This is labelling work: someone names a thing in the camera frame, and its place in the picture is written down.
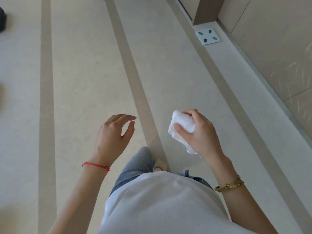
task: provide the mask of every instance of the person's left hand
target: person's left hand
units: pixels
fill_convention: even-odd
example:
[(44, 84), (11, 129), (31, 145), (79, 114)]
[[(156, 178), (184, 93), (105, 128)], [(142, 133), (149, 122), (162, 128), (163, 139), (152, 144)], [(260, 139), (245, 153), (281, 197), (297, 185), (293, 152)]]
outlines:
[[(135, 119), (135, 116), (125, 114), (111, 116), (97, 132), (96, 147), (89, 162), (110, 168), (127, 147), (135, 131)], [(122, 127), (128, 121), (131, 121), (128, 129), (121, 136)]]

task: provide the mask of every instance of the bracelet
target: bracelet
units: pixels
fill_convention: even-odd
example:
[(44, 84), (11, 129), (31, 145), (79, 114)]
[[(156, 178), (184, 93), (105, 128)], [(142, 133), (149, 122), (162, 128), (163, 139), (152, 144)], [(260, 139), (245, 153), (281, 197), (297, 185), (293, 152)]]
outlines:
[(105, 169), (105, 170), (107, 170), (107, 171), (110, 171), (109, 168), (108, 168), (107, 166), (106, 166), (106, 167), (103, 167), (103, 166), (101, 166), (101, 165), (97, 165), (97, 164), (89, 163), (89, 162), (85, 162), (85, 163), (82, 165), (82, 167), (83, 167), (84, 165), (92, 165), (92, 166), (96, 166), (96, 167), (98, 167), (98, 168), (102, 168), (102, 169)]
[(229, 189), (235, 189), (235, 188), (238, 188), (238, 187), (241, 187), (244, 185), (244, 181), (242, 181), (240, 179), (240, 176), (237, 176), (237, 181), (232, 183), (232, 184), (225, 184), (224, 187), (220, 188), (219, 186), (217, 186), (215, 188), (215, 191), (217, 192), (223, 192), (223, 191), (226, 191), (226, 190), (229, 190)]

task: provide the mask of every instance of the folded white cloth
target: folded white cloth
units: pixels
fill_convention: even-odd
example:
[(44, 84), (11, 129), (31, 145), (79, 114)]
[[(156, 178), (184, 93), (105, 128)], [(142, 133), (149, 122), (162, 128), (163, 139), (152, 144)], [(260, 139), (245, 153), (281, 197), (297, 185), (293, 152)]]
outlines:
[(195, 122), (194, 119), (192, 118), (192, 116), (188, 115), (188, 114), (184, 114), (181, 113), (179, 111), (174, 111), (174, 113), (172, 114), (172, 120), (169, 126), (169, 134), (172, 135), (172, 137), (181, 142), (182, 144), (184, 144), (185, 149), (188, 153), (190, 154), (197, 154), (192, 147), (185, 141), (185, 139), (183, 139), (181, 137), (181, 135), (179, 135), (177, 133), (177, 131), (174, 128), (174, 123), (178, 123), (180, 124), (187, 132), (189, 133), (193, 133), (195, 130)]

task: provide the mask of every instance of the red bracelet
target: red bracelet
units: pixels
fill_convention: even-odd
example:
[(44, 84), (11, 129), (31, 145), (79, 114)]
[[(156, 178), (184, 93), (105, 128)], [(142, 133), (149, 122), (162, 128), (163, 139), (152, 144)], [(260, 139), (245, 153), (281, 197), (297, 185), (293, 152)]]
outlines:
[(92, 166), (96, 166), (98, 168), (102, 168), (102, 169), (105, 169), (107, 171), (110, 171), (108, 167), (103, 167), (101, 165), (97, 165), (97, 164), (94, 164), (94, 163), (85, 162), (82, 166), (84, 166), (84, 165), (92, 165)]

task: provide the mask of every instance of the hand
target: hand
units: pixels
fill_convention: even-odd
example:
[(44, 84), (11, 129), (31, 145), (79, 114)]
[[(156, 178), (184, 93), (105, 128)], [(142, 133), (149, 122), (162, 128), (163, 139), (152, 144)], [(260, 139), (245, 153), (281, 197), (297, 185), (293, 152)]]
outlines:
[[(89, 162), (110, 168), (127, 147), (135, 131), (135, 119), (135, 116), (125, 114), (111, 116), (97, 132), (95, 150)], [(128, 121), (131, 121), (128, 129), (121, 136), (122, 127)]]
[(208, 163), (211, 160), (224, 156), (213, 124), (197, 109), (185, 110), (183, 113), (189, 114), (195, 121), (194, 133), (187, 132), (180, 124), (175, 123), (174, 128), (186, 142), (202, 156)]

